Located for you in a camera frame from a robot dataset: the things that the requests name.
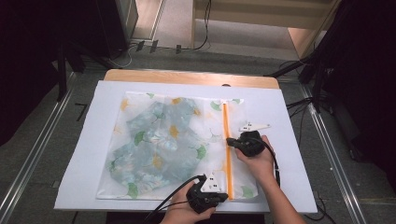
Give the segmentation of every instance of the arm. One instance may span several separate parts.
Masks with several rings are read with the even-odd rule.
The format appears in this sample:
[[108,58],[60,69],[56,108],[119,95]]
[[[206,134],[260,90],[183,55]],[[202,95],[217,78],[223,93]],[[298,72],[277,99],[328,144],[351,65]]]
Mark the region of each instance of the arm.
[[170,203],[179,204],[172,205],[168,208],[161,224],[193,224],[197,221],[210,218],[210,216],[215,212],[216,208],[212,207],[201,214],[197,214],[194,210],[192,210],[192,208],[190,208],[189,203],[186,202],[186,194],[193,184],[193,181],[191,181],[188,185],[179,190],[175,196],[172,197]]
[[[262,140],[271,147],[265,135],[262,136]],[[269,148],[265,149],[259,155],[250,158],[246,157],[239,149],[236,149],[235,153],[238,159],[247,165],[250,172],[262,187],[271,213],[273,214],[274,222],[278,224],[305,223],[277,185],[274,177],[274,161],[268,150]]]

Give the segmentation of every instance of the orange zipper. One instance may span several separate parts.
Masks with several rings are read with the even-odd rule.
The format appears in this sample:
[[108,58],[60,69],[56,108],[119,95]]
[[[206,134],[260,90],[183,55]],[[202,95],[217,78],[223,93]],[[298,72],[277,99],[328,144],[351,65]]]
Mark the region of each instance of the orange zipper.
[[[223,112],[223,128],[225,138],[231,137],[230,128],[228,124],[228,106],[227,104],[222,104],[222,112]],[[227,175],[227,193],[228,199],[233,200],[233,169],[231,166],[231,148],[225,143],[226,146],[226,175]]]

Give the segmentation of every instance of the green leaf print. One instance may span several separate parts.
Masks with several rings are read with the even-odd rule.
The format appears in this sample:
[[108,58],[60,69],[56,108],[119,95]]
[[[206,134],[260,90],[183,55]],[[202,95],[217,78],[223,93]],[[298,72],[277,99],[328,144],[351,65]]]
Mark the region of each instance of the green leaf print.
[[244,198],[253,198],[253,190],[248,186],[242,186],[242,191],[244,192],[242,197]]
[[110,168],[109,168],[110,172],[113,172],[116,170],[116,160],[112,161],[110,163]]
[[150,99],[152,99],[152,97],[154,97],[154,93],[147,93],[147,95],[149,96]]
[[164,119],[164,118],[165,118],[165,114],[164,114],[164,113],[161,113],[161,114],[155,114],[155,113],[154,113],[154,116],[155,116],[157,119]]
[[128,184],[128,193],[131,198],[136,199],[137,198],[137,185],[134,183],[129,183]]
[[198,159],[198,160],[201,160],[201,159],[203,159],[204,156],[206,155],[206,148],[205,148],[204,146],[201,145],[201,146],[197,149],[197,152],[198,152],[197,159]]
[[220,107],[220,105],[217,105],[215,102],[210,102],[210,106],[212,106],[212,108],[214,109],[214,110],[217,110],[217,111],[221,111],[221,107]]
[[143,136],[145,132],[139,132],[134,136],[134,145],[137,146],[141,141],[143,141]]

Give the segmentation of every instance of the hand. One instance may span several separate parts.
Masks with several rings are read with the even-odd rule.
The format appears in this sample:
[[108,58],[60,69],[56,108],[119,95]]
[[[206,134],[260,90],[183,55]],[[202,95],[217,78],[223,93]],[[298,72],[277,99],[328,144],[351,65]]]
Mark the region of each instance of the hand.
[[163,218],[162,224],[172,223],[172,224],[192,224],[197,221],[210,218],[210,216],[216,211],[216,208],[212,207],[207,209],[201,214],[196,213],[190,207],[189,203],[181,203],[187,201],[187,191],[194,184],[191,181],[184,188],[179,190],[173,197],[170,203],[178,203],[168,207],[165,217]]
[[263,135],[262,141],[268,144],[270,148],[266,148],[255,157],[247,157],[241,150],[238,148],[235,149],[236,157],[247,165],[248,169],[256,179],[274,177],[274,160],[270,151],[268,151],[272,150],[272,147],[267,136]]

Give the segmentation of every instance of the black cable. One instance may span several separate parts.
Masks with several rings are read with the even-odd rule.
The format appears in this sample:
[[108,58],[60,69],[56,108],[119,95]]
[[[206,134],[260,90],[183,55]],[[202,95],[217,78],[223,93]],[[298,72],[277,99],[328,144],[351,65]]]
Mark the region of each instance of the black cable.
[[305,106],[305,109],[303,111],[303,114],[301,115],[301,120],[300,120],[300,131],[299,131],[299,139],[298,139],[298,147],[300,147],[301,144],[301,138],[303,136],[303,121],[304,121],[304,114],[306,109],[308,108],[309,104]]
[[[300,100],[300,101],[297,101],[297,102],[294,102],[294,103],[291,103],[291,104],[286,105],[286,107],[287,107],[288,110],[294,108],[295,106],[299,106],[299,107],[290,115],[290,118],[293,117],[294,115],[296,115],[296,114],[302,112],[302,111],[304,110],[304,104],[305,104],[305,103],[310,104],[310,103],[313,103],[314,100],[315,100],[314,97],[307,97],[307,98],[304,98],[303,100]],[[328,108],[329,106],[326,105],[327,103],[329,103],[328,97],[327,97],[326,95],[321,94],[321,95],[318,97],[318,100],[319,100],[319,103],[320,103],[320,107],[323,107],[326,111],[329,111],[329,108]]]
[[82,118],[82,116],[84,115],[84,112],[85,112],[85,110],[87,109],[87,104],[80,104],[80,103],[75,103],[75,105],[82,105],[83,107],[82,107],[82,110],[81,110],[81,113],[79,113],[79,116],[78,116],[78,118],[77,118],[77,120],[76,121],[80,121],[81,120],[81,118]]
[[304,104],[299,105],[297,109],[294,110],[294,112],[290,115],[290,118],[294,117],[295,115],[299,114],[300,112],[304,111],[304,109],[311,104],[312,102],[304,102]]
[[324,204],[323,200],[322,200],[320,197],[319,197],[319,199],[320,199],[320,202],[321,202],[323,208],[321,208],[319,205],[317,205],[317,208],[318,208],[318,210],[320,211],[320,213],[322,214],[322,216],[321,216],[321,217],[318,217],[318,218],[310,217],[310,216],[308,216],[308,215],[304,215],[304,216],[307,217],[307,218],[309,218],[309,219],[311,219],[311,220],[313,220],[313,221],[321,221],[323,218],[326,217],[326,218],[328,218],[328,219],[330,220],[330,222],[331,222],[332,224],[336,224],[335,221],[334,221],[334,219],[332,219],[332,217],[327,213],[327,211],[326,211],[326,205]]
[[257,139],[257,138],[248,138],[248,140],[252,140],[255,142],[259,142],[262,143],[264,145],[264,149],[268,148],[268,150],[271,153],[271,156],[274,160],[274,166],[275,166],[275,176],[276,176],[276,183],[280,186],[280,174],[279,174],[279,166],[277,165],[277,161],[276,161],[276,156],[274,151],[270,148],[270,146],[268,146],[268,144],[264,141],[262,141],[261,139]]
[[300,75],[301,74],[301,72],[299,72],[298,70],[297,70],[297,68],[296,69],[294,69],[295,71],[296,71],[296,73],[298,74],[298,75]]
[[[180,202],[180,203],[189,203],[189,202],[191,202],[191,201],[194,201],[195,199],[197,199],[197,198],[193,198],[193,199],[191,199],[191,200],[187,200],[187,201]],[[167,207],[170,207],[170,206],[173,206],[173,205],[176,205],[176,204],[180,204],[180,203],[171,203],[171,204],[168,204],[168,205],[166,205],[166,206],[160,208],[158,211],[162,211],[163,209],[165,209],[165,208],[167,208]]]
[[143,220],[142,224],[148,223],[148,221],[150,221],[151,218],[152,218],[153,216],[155,216],[155,215],[160,211],[161,207],[162,207],[166,202],[168,202],[169,199],[172,198],[172,196],[174,196],[179,190],[181,190],[184,186],[186,186],[187,184],[189,184],[192,180],[197,179],[197,178],[201,180],[201,179],[204,179],[205,176],[204,176],[204,175],[196,175],[196,176],[194,176],[194,177],[188,179],[188,180],[187,180],[186,182],[184,182],[183,184],[181,184],[181,185],[180,185],[177,189],[175,189],[168,197],[166,197],[166,198],[163,200],[163,202],[160,203],[160,205],[158,205],[158,207],[156,207],[153,211],[151,211],[151,212],[146,216],[146,218]]
[[[208,33],[209,33],[208,24],[209,24],[209,17],[210,17],[210,10],[211,10],[211,8],[212,8],[212,0],[208,0],[208,1],[207,1],[207,5],[206,5],[206,10],[205,10],[205,16],[204,16],[205,30],[206,30],[206,37],[205,37],[204,43],[203,43],[200,47],[198,47],[198,48],[194,48],[194,49],[181,49],[181,50],[198,50],[198,49],[201,49],[201,48],[206,44],[206,42],[208,42]],[[175,49],[175,48],[156,47],[155,49]]]
[[76,222],[77,215],[78,215],[78,212],[76,212],[74,214],[73,219],[72,219],[72,224],[74,224]]
[[297,63],[297,61],[285,61],[282,64],[279,65],[278,69],[280,70],[280,68],[285,64],[285,63]]

